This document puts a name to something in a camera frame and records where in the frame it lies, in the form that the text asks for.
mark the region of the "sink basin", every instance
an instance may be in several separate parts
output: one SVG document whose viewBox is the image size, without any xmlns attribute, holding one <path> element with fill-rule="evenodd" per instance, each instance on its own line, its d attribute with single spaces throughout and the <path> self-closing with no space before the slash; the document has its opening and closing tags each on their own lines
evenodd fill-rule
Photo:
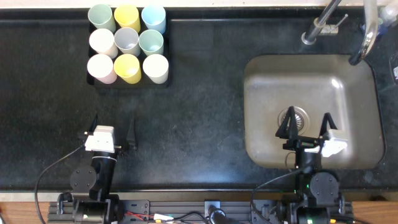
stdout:
<svg viewBox="0 0 398 224">
<path fill-rule="evenodd" d="M 260 166 L 286 168 L 289 151 L 275 137 L 287 108 L 295 106 L 302 136 L 317 138 L 323 115 L 329 112 L 348 138 L 348 147 L 322 158 L 328 169 L 370 169 L 384 155 L 374 75 L 349 55 L 263 55 L 244 71 L 246 150 Z M 294 155 L 288 157 L 293 167 Z"/>
</svg>

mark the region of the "white wall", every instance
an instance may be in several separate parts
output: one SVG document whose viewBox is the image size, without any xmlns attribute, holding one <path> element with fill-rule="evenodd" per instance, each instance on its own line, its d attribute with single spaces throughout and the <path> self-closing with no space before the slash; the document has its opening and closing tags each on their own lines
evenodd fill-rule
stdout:
<svg viewBox="0 0 398 224">
<path fill-rule="evenodd" d="M 391 0 L 377 0 L 386 5 Z M 164 7 L 242 7 L 242 6 L 326 6 L 330 0 L 0 0 L 0 8 L 70 8 L 91 7 L 105 3 L 112 7 L 134 4 L 144 7 L 160 4 Z M 342 0 L 340 6 L 361 6 L 363 0 Z"/>
</svg>

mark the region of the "chrome faucet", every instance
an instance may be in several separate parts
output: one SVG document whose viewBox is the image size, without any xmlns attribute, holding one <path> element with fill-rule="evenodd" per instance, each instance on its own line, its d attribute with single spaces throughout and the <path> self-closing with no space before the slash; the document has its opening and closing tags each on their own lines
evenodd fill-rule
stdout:
<svg viewBox="0 0 398 224">
<path fill-rule="evenodd" d="M 332 0 L 325 8 L 319 18 L 314 19 L 313 24 L 308 32 L 303 33 L 302 41 L 304 44 L 312 45 L 317 40 L 317 36 L 321 33 L 322 29 L 326 26 L 326 21 L 329 19 L 331 13 L 337 8 L 341 0 Z M 379 28 L 379 18 L 377 14 L 376 0 L 363 0 L 366 28 L 364 39 L 359 50 L 349 58 L 351 65 L 357 65 L 364 59 L 374 44 Z"/>
</svg>

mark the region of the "sink drain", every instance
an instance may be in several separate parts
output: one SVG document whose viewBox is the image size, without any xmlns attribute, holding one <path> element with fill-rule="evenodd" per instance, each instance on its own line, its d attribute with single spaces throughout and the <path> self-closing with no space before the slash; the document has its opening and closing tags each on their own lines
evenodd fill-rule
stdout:
<svg viewBox="0 0 398 224">
<path fill-rule="evenodd" d="M 282 124 L 282 121 L 286 117 L 287 110 L 288 110 L 288 108 L 282 110 L 279 113 L 279 117 L 278 117 L 279 126 Z M 296 118 L 298 133 L 302 134 L 309 127 L 310 118 L 308 117 L 307 113 L 303 109 L 299 108 L 298 106 L 294 107 L 294 111 L 295 111 L 295 118 Z"/>
</svg>

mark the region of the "cup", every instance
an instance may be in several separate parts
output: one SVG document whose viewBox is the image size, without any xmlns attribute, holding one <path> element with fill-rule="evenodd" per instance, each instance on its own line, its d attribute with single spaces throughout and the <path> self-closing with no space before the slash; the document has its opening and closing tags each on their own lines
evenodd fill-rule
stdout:
<svg viewBox="0 0 398 224">
<path fill-rule="evenodd" d="M 139 36 L 139 46 L 147 56 L 163 54 L 163 36 L 156 30 L 145 30 Z"/>
<path fill-rule="evenodd" d="M 163 55 L 154 54 L 148 56 L 142 65 L 144 73 L 156 84 L 166 82 L 169 76 L 169 62 Z"/>
<path fill-rule="evenodd" d="M 105 84 L 116 81 L 117 75 L 113 70 L 112 59 L 105 54 L 92 56 L 87 63 L 88 73 Z"/>
<path fill-rule="evenodd" d="M 117 7 L 114 11 L 114 18 L 122 28 L 130 27 L 137 33 L 141 30 L 138 9 L 133 5 L 126 4 Z"/>
<path fill-rule="evenodd" d="M 88 20 L 97 29 L 108 29 L 111 32 L 116 30 L 116 24 L 112 16 L 112 9 L 105 4 L 98 4 L 88 11 Z"/>
<path fill-rule="evenodd" d="M 124 81 L 135 84 L 141 79 L 141 69 L 138 58 L 131 54 L 120 55 L 114 61 L 114 71 Z"/>
<path fill-rule="evenodd" d="M 132 54 L 136 57 L 141 53 L 138 45 L 138 33 L 130 27 L 122 28 L 114 34 L 114 43 L 124 54 Z"/>
<path fill-rule="evenodd" d="M 94 30 L 88 42 L 90 47 L 99 54 L 105 54 L 111 58 L 115 58 L 118 55 L 118 48 L 114 44 L 114 36 L 110 30 Z"/>
<path fill-rule="evenodd" d="M 162 6 L 145 7 L 141 17 L 148 29 L 157 30 L 161 34 L 166 31 L 166 11 Z"/>
</svg>

